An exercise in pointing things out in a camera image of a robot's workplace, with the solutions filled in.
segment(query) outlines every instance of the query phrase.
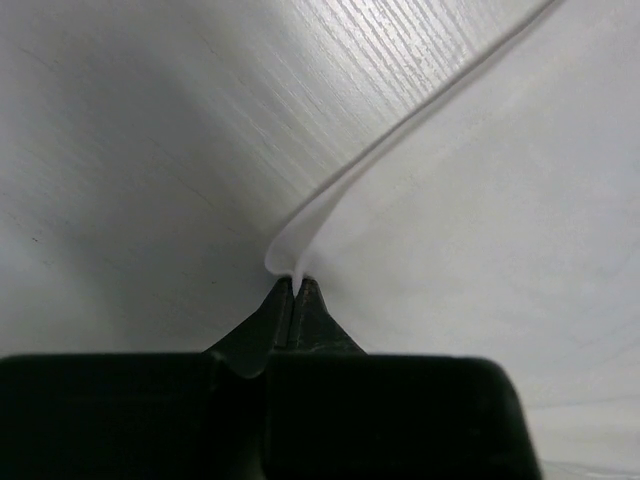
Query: paper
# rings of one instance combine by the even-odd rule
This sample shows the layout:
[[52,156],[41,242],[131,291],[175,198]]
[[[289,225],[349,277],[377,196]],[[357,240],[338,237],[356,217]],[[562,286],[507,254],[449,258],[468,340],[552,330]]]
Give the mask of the paper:
[[266,259],[368,351],[500,363],[558,475],[640,473],[639,24],[634,2],[560,4]]

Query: clip jaw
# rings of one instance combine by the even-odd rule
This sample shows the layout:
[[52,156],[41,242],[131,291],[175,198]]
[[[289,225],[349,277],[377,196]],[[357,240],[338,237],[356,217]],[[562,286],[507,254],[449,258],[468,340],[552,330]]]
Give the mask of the clip jaw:
[[256,312],[207,352],[221,353],[231,370],[260,374],[273,350],[300,353],[364,353],[331,317],[318,282],[305,278],[294,298],[291,278],[281,278]]

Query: wood grain texture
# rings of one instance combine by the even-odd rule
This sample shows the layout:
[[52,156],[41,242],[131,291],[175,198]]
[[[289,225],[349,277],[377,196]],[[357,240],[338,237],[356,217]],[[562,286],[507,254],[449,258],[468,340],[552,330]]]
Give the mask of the wood grain texture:
[[207,347],[285,219],[536,5],[0,1],[0,352]]

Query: white surface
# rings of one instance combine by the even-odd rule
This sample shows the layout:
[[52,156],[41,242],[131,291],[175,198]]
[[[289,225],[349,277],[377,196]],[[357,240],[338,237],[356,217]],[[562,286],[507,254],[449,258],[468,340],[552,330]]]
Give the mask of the white surface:
[[369,351],[498,361],[554,476],[640,473],[639,27],[635,2],[562,3],[266,260],[315,277]]
[[198,350],[325,180],[528,0],[0,0],[0,353]]

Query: black plastic object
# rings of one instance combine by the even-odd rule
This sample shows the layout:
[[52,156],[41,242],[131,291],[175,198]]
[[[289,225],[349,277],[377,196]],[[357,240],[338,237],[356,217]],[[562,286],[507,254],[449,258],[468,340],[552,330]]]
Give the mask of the black plastic object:
[[266,385],[268,478],[540,478],[517,395],[487,360],[276,354]]
[[0,362],[0,442],[10,479],[540,478],[497,365],[364,355],[313,280],[202,354]]

